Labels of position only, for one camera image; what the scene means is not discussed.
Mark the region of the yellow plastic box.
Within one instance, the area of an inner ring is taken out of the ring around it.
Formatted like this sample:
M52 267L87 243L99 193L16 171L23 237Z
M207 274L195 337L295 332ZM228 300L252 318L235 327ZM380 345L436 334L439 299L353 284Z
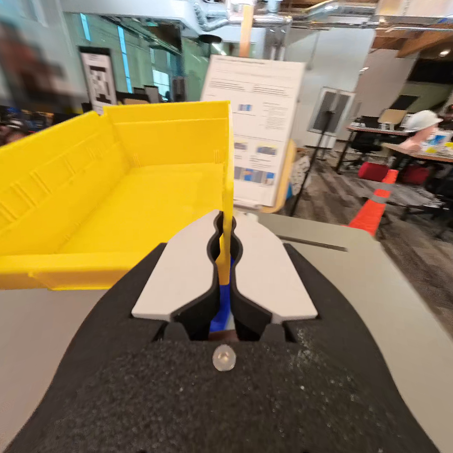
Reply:
M160 243L233 215L229 101L110 106L1 147L1 290L111 288Z

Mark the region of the grey framed wall panel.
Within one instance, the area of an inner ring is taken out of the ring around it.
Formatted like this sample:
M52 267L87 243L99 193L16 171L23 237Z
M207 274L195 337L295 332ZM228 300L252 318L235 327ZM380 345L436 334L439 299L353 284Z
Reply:
M348 116L355 95L354 92L322 87L307 132L336 137Z

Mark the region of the mannequin head white hard hat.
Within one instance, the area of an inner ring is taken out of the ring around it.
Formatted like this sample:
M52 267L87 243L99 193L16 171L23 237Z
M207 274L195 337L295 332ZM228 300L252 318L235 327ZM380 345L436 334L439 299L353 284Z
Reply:
M413 114L405 124L406 139L399 145L400 149L424 154L423 143L437 131L442 121L443 119L431 110L422 110Z

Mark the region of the silver ventilation duct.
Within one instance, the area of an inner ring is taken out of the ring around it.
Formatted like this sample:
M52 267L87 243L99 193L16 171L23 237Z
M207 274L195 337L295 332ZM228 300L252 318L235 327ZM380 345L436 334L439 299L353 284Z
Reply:
M258 28L313 25L329 17L372 17L377 10L374 3L349 1L322 1L293 13L280 10L281 1L189 1L200 29L212 32L225 26L241 26L247 7L253 13L252 26Z

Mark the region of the red bag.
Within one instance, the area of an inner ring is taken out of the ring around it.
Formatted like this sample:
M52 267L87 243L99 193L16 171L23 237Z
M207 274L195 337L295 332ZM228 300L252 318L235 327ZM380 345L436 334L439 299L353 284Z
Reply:
M428 167L411 164L407 166L401 177L404 184L423 185L429 177L430 170Z
M358 171L358 178L381 182L387 175L389 168L384 164L364 162Z

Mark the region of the white printed sheet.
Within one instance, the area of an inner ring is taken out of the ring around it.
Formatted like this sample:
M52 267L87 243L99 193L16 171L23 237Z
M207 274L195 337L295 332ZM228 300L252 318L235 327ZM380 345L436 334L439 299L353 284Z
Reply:
M289 178L288 193L291 193L291 196L296 196L299 193L309 167L310 156L301 155L296 157L296 160L293 162Z

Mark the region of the black and white checker poster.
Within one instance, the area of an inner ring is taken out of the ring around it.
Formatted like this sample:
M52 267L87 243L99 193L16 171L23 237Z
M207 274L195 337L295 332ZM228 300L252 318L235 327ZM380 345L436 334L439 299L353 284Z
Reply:
M103 115L108 106L117 105L116 84L108 48L79 46L83 72L92 109Z

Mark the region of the blue plastic box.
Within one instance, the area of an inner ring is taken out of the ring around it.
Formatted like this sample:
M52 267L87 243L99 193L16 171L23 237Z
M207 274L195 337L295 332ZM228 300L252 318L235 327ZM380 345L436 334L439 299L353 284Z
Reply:
M220 306L217 314L210 323L209 333L217 333L234 329L234 319L231 313L231 269L234 260L230 262L229 282L226 285L220 285Z

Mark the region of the wooden board with instruction poster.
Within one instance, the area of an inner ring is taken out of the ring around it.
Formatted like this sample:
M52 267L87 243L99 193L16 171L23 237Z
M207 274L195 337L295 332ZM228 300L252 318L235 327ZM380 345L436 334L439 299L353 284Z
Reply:
M202 101L229 101L234 201L271 207L291 138L306 64L212 55Z

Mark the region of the orange traffic cone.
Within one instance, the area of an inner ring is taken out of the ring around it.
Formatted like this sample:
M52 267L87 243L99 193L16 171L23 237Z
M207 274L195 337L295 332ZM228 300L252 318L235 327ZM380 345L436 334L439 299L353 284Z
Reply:
M376 236L398 173L394 169L390 169L387 172L384 179L377 184L372 196L366 199L348 227L365 231L372 237Z

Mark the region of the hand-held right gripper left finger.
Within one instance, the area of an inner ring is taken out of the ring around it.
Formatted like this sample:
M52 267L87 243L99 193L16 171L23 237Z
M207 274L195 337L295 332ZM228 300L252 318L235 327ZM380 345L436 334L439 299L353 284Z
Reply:
M180 323L191 340L207 340L220 309L216 260L222 233L223 212L218 209L176 233L164 244L131 316Z

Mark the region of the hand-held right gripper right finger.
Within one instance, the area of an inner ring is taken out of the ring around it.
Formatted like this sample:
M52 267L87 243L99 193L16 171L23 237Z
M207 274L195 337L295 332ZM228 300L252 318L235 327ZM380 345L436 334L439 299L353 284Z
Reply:
M318 316L283 241L256 217L233 218L231 256L231 313L240 339L259 339L270 324Z

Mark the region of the wooden table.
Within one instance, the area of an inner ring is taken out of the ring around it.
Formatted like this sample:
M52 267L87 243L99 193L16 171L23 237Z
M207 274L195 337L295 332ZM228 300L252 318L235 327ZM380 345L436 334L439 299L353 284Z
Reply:
M433 161L433 162L440 162L445 164L453 164L453 156L452 153L445 154L439 152L425 152L420 150L407 150L401 147L399 144L390 144L390 143L383 143L382 148L389 150L392 155L396 155L398 157L405 156L410 157L416 160L422 161Z

